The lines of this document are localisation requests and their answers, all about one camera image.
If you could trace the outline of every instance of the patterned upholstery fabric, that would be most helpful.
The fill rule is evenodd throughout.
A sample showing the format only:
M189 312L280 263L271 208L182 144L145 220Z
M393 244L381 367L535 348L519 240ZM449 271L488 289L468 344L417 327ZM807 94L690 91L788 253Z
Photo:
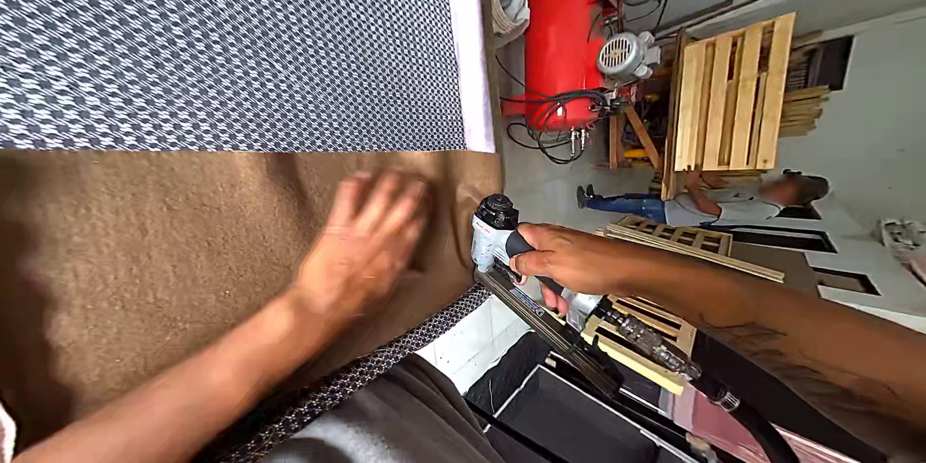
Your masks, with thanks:
M464 149L448 0L0 0L0 147Z

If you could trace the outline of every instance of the brown fabric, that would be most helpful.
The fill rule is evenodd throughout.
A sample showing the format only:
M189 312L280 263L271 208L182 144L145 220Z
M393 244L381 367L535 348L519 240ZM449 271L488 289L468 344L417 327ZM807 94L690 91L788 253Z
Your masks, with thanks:
M379 315L310 367L385 343L471 283L472 212L494 154L44 151L0 154L3 398L29 445L190 355L290 280L338 180L398 167L434 184L432 224Z

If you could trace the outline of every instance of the window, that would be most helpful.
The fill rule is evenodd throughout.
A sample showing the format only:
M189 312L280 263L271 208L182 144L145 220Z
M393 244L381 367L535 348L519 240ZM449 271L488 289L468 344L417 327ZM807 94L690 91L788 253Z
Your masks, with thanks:
M813 204L808 204L807 206L786 206L782 208L781 212L775 217L789 219L822 219L817 209L813 207Z
M705 227L717 232L727 232L737 243L759 244L776 248L791 248L808 252L835 254L836 247L825 231L779 228L774 226L742 225Z
M817 286L881 296L881 293L872 284L872 280L863 273L816 267L813 270L817 272Z

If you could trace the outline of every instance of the white shirt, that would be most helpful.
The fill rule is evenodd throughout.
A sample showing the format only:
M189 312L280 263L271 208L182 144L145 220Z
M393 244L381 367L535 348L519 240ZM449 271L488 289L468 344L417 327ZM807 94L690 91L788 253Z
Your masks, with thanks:
M758 188L726 188L705 190L704 195L721 208L719 218L697 209L695 200L688 193L680 193L666 201L666 224L670 226L731 226L737 224L759 224L781 212L782 206L762 199Z

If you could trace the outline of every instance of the yellow object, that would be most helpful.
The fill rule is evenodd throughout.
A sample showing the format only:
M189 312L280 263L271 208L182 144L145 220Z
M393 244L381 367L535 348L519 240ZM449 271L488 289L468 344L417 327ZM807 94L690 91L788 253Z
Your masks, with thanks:
M646 150L642 148L631 148L624 151L624 157L627 159L641 159L646 157Z

